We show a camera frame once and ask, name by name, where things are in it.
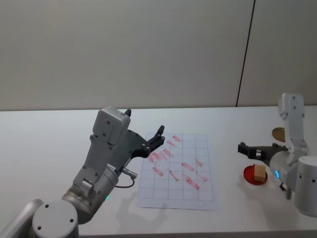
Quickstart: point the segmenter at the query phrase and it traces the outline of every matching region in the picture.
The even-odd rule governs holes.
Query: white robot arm
[[[62,200],[30,202],[7,224],[0,238],[77,238],[78,225],[92,219],[115,187],[134,184],[137,174],[126,168],[131,159],[146,158],[164,143],[164,126],[146,141],[128,130],[130,116],[131,110],[101,109],[86,161]],[[116,186],[121,173],[131,177],[132,185]]]
[[[288,151],[276,153],[270,161],[272,173],[287,185],[286,198],[295,192],[295,206],[305,215],[317,217],[317,157],[309,156],[304,140],[304,99],[299,94],[284,93],[278,111],[285,122]]]

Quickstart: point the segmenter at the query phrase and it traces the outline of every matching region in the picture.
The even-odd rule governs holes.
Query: red pen stroke
[[[156,158],[158,161],[161,161],[161,157],[156,153],[156,152],[152,152],[151,153],[153,156],[154,156],[154,158]]]
[[[179,181],[179,179],[174,175],[172,170],[169,171],[169,174],[172,175],[172,177],[175,179],[175,181]]]
[[[176,135],[173,135],[172,137],[174,140],[176,140],[177,142],[182,142],[183,140],[179,137],[177,137]]]
[[[200,162],[197,158],[195,158],[195,161],[196,161],[196,165],[198,165],[199,167],[203,166],[203,163]]]
[[[160,176],[162,177],[164,174],[161,170],[159,170],[157,167],[153,167],[154,171]]]
[[[151,154],[148,156],[148,159],[149,159],[149,162],[155,163],[154,158]]]
[[[197,173],[197,175],[198,175],[204,182],[207,182],[207,181],[208,181],[208,178],[207,178],[207,177],[202,176],[202,175],[200,175],[199,173]]]
[[[167,160],[167,157],[165,156],[165,154],[161,151],[158,154],[163,160]]]
[[[186,180],[186,182],[188,182],[190,186],[194,187],[194,189],[199,189],[198,184],[194,183],[194,181],[192,181],[192,179],[188,175],[183,174],[183,178]]]
[[[185,167],[185,168],[187,168],[187,169],[189,169],[190,171],[194,171],[194,170],[195,170],[194,167],[190,166],[190,165],[187,164],[187,163],[182,163],[182,166]]]
[[[163,149],[163,152],[168,155],[169,157],[174,157],[172,153],[170,153],[168,150]]]
[[[176,145],[174,145],[172,142],[170,142],[170,141],[168,141],[167,142],[169,145],[171,145],[171,146],[174,146],[174,147],[177,147]]]

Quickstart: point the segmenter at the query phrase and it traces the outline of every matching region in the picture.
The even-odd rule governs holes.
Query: grid paper
[[[138,206],[216,210],[207,135],[163,136],[164,144],[143,159]]]

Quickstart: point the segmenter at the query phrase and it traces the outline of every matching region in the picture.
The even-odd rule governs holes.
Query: red dish
[[[246,181],[254,185],[262,185],[267,181],[267,172],[265,173],[265,182],[254,181],[254,165],[247,166],[243,171],[243,177]]]

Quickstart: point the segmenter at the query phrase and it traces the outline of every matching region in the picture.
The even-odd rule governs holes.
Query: white table
[[[317,155],[317,107],[306,107],[305,139]],[[60,199],[83,165],[97,111],[0,113],[0,230],[35,198]],[[139,180],[115,189],[94,218],[80,225],[82,235],[259,232],[314,230],[317,219],[302,215],[268,171],[263,186],[244,181],[252,163],[237,153],[238,143],[270,145],[271,131],[283,126],[277,107],[132,110],[130,129],[142,136],[165,125],[166,132],[208,133],[214,156],[218,211],[136,207]],[[139,173],[142,160],[129,169]],[[120,177],[119,184],[130,178]]]

